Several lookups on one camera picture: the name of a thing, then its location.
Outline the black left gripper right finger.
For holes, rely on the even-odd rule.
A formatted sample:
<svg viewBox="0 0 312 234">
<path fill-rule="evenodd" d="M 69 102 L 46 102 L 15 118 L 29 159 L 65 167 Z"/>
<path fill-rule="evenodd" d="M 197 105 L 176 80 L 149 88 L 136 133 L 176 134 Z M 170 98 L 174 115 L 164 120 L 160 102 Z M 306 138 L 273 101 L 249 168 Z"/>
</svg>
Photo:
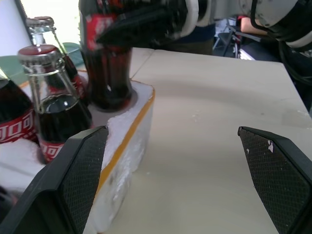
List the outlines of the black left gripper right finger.
<svg viewBox="0 0 312 234">
<path fill-rule="evenodd" d="M 279 234 L 312 234 L 312 161 L 288 138 L 238 128 L 254 188 Z"/>
</svg>

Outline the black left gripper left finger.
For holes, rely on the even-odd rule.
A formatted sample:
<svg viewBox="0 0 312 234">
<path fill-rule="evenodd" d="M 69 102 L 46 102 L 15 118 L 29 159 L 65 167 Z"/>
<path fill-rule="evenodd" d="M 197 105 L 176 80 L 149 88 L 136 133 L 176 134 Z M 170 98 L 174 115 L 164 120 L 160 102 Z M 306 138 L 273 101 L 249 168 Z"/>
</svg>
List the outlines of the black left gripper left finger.
<svg viewBox="0 0 312 234">
<path fill-rule="evenodd" d="M 108 128 L 65 142 L 0 223 L 0 234 L 83 234 L 99 184 Z"/>
</svg>

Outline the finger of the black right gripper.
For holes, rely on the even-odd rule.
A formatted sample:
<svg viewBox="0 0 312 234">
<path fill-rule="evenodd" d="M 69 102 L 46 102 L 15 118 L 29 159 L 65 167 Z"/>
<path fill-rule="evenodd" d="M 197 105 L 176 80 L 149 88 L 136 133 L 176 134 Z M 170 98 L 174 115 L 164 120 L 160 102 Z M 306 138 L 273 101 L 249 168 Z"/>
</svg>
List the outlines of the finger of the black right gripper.
<svg viewBox="0 0 312 234">
<path fill-rule="evenodd" d="M 174 39 L 156 39 L 156 21 L 164 16 L 164 10 L 156 4 L 124 4 L 112 7 L 117 17 L 96 42 L 105 46 L 161 45 Z"/>
</svg>

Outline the cola bottle with red label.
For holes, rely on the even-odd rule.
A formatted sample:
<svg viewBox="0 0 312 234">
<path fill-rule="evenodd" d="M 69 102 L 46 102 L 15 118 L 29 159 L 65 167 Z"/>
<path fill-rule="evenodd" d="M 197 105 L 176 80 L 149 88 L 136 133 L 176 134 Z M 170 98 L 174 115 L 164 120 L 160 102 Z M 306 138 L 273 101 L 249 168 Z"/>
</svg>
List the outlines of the cola bottle with red label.
<svg viewBox="0 0 312 234">
<path fill-rule="evenodd" d="M 30 98 L 5 74 L 0 74 L 0 144 L 26 139 L 38 144 Z"/>
<path fill-rule="evenodd" d="M 97 42 L 121 14 L 122 0 L 79 0 L 80 50 L 88 74 L 88 97 L 107 112 L 120 110 L 132 96 L 129 70 L 131 47 L 107 46 Z"/>
</svg>

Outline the red-capped cola glass bottle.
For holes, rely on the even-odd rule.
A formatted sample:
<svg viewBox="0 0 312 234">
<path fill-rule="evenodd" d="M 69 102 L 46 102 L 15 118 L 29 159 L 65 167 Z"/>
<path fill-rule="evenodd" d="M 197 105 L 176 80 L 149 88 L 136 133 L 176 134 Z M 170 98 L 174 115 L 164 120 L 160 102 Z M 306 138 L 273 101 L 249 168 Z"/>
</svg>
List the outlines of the red-capped cola glass bottle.
<svg viewBox="0 0 312 234">
<path fill-rule="evenodd" d="M 18 51 L 18 59 L 31 88 L 39 145 L 49 163 L 68 138 L 92 128 L 92 117 L 70 81 L 57 47 L 27 46 Z"/>
</svg>

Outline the white foam crate orange tape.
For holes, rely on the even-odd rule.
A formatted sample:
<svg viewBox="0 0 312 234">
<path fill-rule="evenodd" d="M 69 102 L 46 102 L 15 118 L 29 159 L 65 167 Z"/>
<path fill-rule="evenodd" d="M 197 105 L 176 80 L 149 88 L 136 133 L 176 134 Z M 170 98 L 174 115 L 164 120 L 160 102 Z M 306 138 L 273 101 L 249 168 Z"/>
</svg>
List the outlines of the white foam crate orange tape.
<svg viewBox="0 0 312 234">
<path fill-rule="evenodd" d="M 116 217 L 147 148 L 155 100 L 152 86 L 132 80 L 130 104 L 117 112 L 89 105 L 95 126 L 107 125 L 103 166 L 97 193 L 83 234 L 104 234 Z M 0 144 L 0 185 L 21 194 L 45 166 L 38 146 L 27 140 Z"/>
</svg>

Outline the silver-capped cola glass bottle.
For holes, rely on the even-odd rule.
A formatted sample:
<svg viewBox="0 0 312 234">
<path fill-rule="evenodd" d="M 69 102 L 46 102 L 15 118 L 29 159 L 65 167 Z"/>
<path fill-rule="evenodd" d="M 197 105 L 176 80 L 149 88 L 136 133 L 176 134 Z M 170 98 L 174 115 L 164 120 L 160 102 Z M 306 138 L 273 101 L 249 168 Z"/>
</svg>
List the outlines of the silver-capped cola glass bottle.
<svg viewBox="0 0 312 234">
<path fill-rule="evenodd" d="M 59 41 L 56 35 L 56 27 L 54 20 L 49 16 L 41 16 L 26 19 L 26 26 L 32 36 L 32 43 L 37 44 L 51 44 L 56 46 L 62 53 L 62 58 L 65 62 L 65 70 L 68 77 L 75 87 L 82 103 L 87 106 L 89 104 L 87 93 L 85 90 L 85 80 L 81 78 L 78 71 L 67 54 L 64 45 Z"/>
</svg>

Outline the black chair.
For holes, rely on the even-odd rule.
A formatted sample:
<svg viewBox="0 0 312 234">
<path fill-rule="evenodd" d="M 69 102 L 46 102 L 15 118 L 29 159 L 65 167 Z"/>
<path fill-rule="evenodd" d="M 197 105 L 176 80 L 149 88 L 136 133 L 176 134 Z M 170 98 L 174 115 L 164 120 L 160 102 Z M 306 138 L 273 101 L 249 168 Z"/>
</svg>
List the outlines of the black chair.
<svg viewBox="0 0 312 234">
<path fill-rule="evenodd" d="M 240 58 L 241 36 L 240 28 L 238 26 L 229 25 L 220 33 L 217 33 L 213 45 L 213 55 L 228 58 Z"/>
</svg>

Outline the bystander arm with red sleeve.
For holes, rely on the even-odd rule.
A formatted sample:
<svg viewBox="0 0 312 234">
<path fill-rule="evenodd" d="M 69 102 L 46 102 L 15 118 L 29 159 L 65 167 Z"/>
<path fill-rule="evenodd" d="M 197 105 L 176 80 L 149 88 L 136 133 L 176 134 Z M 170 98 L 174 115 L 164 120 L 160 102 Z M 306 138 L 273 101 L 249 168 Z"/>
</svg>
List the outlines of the bystander arm with red sleeve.
<svg viewBox="0 0 312 234">
<path fill-rule="evenodd" d="M 253 27 L 249 17 L 239 16 L 237 18 L 237 20 L 238 20 L 238 23 L 240 26 L 240 31 L 242 33 L 256 34 L 256 35 L 267 35 L 267 32 Z"/>
</svg>

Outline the black frame edge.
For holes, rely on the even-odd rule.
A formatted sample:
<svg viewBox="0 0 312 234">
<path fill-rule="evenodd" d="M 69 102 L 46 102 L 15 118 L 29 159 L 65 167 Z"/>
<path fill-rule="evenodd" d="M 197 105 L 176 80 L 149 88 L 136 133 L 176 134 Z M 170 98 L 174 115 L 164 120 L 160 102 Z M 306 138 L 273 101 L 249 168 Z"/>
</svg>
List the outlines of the black frame edge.
<svg viewBox="0 0 312 234">
<path fill-rule="evenodd" d="M 30 44 L 32 45 L 33 44 L 33 40 L 32 40 L 33 38 L 32 38 L 32 35 L 30 34 L 29 28 L 28 28 L 28 26 L 26 24 L 27 14 L 26 14 L 26 12 L 24 10 L 24 7 L 23 7 L 23 5 L 21 3 L 21 0 L 14 0 L 14 2 L 15 2 L 15 5 L 16 5 L 16 8 L 18 10 L 18 13 L 20 15 L 20 18 L 22 20 L 22 24 L 23 24 L 23 26 L 24 26 L 24 28 L 26 30 L 26 33 L 27 33 L 28 39 L 30 41 Z"/>
</svg>

